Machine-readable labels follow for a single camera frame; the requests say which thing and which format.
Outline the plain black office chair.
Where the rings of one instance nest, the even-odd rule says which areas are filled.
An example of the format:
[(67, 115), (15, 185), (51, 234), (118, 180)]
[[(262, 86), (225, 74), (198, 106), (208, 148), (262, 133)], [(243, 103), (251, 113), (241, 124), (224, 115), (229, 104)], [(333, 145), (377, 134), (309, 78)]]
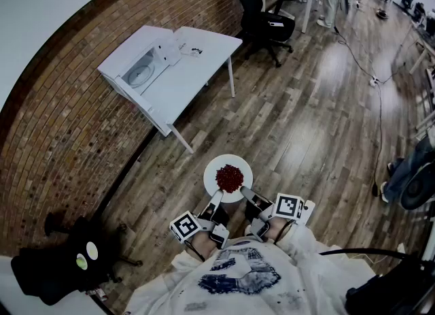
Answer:
[[(277, 55), (273, 47), (279, 46), (288, 49), (292, 53), (293, 48), (287, 43), (295, 29), (295, 21), (286, 16), (276, 13), (262, 11), (262, 0), (239, 0), (243, 8), (241, 18), (241, 28), (243, 39), (247, 40), (251, 47), (245, 53), (245, 59), (249, 59), (261, 49), (266, 49), (275, 62), (276, 67), (280, 67)], [(284, 27), (271, 27), (268, 22), (282, 22)]]

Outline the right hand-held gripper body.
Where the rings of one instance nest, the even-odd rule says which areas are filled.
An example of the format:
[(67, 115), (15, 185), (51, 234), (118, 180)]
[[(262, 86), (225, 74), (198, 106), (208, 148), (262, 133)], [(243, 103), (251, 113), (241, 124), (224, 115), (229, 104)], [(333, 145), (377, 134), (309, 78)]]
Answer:
[(315, 208), (313, 201), (305, 201), (301, 197), (278, 193), (275, 202), (256, 193), (261, 198), (259, 205), (247, 201), (245, 217), (250, 225), (247, 234), (258, 241), (266, 241), (265, 233), (269, 229), (268, 221), (274, 217), (294, 220), (294, 224), (306, 225)]

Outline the white printed leaflet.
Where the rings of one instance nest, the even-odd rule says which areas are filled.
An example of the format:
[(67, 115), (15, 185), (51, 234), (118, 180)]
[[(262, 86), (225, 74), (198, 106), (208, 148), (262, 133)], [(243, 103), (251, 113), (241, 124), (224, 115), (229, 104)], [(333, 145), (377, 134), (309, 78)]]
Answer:
[(193, 56), (193, 57), (200, 57), (203, 53), (203, 49), (201, 48), (194, 48), (190, 43), (185, 42), (182, 43), (179, 46), (179, 51), (183, 55)]

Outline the pile of red berries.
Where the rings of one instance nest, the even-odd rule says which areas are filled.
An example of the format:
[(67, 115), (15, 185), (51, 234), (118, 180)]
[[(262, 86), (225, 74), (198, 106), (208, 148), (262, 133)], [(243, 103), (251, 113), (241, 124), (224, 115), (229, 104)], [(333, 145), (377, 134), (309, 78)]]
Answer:
[(242, 186), (244, 175), (238, 167), (226, 164), (217, 170), (215, 180), (220, 190), (233, 193)]

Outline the black office chair with stickers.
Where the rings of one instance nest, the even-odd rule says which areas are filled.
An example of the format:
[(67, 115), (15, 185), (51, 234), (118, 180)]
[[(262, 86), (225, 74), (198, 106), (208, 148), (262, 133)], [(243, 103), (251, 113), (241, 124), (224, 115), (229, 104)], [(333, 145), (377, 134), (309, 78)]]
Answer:
[[(54, 305), (74, 291), (92, 291), (108, 281), (119, 283), (114, 265), (118, 262), (140, 267), (143, 262), (134, 261), (121, 255), (121, 237), (126, 225), (120, 224), (113, 233), (107, 233), (103, 226), (80, 216), (67, 229), (54, 224), (54, 215), (49, 214), (45, 222), (46, 233), (64, 233), (67, 240), (47, 248), (22, 248), (12, 258), (13, 274), (25, 295), (38, 297), (46, 305)], [(86, 244), (93, 242), (98, 249), (98, 259), (88, 257)], [(83, 254), (88, 269), (82, 270), (76, 264), (77, 254)]]

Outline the person's white printed sweatshirt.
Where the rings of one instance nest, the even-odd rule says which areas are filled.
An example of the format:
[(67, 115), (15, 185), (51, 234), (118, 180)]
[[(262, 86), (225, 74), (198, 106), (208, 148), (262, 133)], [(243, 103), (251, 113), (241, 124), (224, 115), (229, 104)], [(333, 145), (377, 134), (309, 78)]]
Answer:
[(303, 225), (277, 244), (245, 236), (203, 262), (186, 251), (137, 288), (123, 315), (347, 315), (346, 293), (374, 276)]

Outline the white table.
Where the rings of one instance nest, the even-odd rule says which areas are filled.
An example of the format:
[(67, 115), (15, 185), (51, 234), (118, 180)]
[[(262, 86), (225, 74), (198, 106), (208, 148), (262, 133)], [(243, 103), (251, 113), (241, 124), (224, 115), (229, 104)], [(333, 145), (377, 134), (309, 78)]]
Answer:
[(166, 68), (143, 96), (150, 98), (151, 102), (156, 104), (157, 112), (164, 117), (165, 123), (171, 130), (170, 133), (173, 133), (186, 149), (193, 153), (189, 143), (175, 128), (174, 122), (202, 87), (208, 85), (209, 80), (223, 64), (228, 66), (230, 93), (232, 97), (235, 96), (231, 55), (243, 41), (236, 37), (192, 27), (181, 27), (176, 30), (175, 38), (178, 47), (188, 42), (194, 48), (203, 49), (203, 53), (200, 57), (181, 54), (181, 59), (174, 66)]

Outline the black bag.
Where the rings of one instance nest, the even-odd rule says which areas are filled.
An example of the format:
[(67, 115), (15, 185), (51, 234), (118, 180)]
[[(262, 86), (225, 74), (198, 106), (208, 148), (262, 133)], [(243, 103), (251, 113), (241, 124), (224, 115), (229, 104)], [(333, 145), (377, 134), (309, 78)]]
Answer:
[(346, 293), (348, 315), (418, 315), (435, 293), (435, 278), (375, 276)]

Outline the white round plate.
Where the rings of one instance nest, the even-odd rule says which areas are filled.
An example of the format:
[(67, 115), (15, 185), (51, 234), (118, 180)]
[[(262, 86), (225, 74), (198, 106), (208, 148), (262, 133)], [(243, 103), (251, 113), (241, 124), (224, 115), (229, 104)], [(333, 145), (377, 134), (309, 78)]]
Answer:
[(232, 165), (237, 167), (243, 174), (242, 186), (252, 188), (253, 173), (249, 164), (241, 157), (233, 154), (223, 154), (215, 157), (205, 168), (203, 174), (203, 182), (205, 190), (212, 197), (219, 189), (218, 182), (215, 179), (219, 169), (225, 165)]

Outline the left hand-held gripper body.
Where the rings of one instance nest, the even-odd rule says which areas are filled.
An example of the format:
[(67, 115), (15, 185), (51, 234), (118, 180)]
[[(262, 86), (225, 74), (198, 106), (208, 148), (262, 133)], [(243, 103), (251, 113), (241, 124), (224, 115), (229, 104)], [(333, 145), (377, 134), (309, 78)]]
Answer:
[(198, 232), (206, 232), (209, 238), (222, 249), (227, 242), (229, 230), (229, 216), (224, 208), (219, 205), (210, 204), (200, 215), (194, 215), (187, 211), (169, 224), (169, 230), (179, 241), (185, 243), (193, 238)]

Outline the white microwave oven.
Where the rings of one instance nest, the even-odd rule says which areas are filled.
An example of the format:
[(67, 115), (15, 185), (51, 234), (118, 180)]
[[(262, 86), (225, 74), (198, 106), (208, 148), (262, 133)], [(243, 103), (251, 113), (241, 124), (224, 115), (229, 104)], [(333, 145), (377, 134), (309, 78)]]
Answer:
[[(114, 90), (136, 105), (142, 114), (163, 134), (171, 130), (156, 109), (156, 104), (143, 93), (168, 67), (181, 59), (181, 52), (172, 30), (160, 27), (142, 26), (117, 47), (98, 67), (99, 73)], [(138, 66), (153, 63), (155, 70), (143, 85), (133, 88), (128, 85), (130, 71)]]

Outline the person's right forearm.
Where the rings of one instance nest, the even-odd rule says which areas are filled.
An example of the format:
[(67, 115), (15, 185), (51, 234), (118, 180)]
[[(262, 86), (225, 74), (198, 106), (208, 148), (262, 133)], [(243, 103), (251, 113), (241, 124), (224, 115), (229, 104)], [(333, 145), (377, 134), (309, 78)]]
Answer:
[(277, 244), (277, 242), (290, 230), (294, 223), (294, 220), (286, 220), (280, 217), (270, 219), (268, 221), (269, 229), (264, 235), (266, 242)]

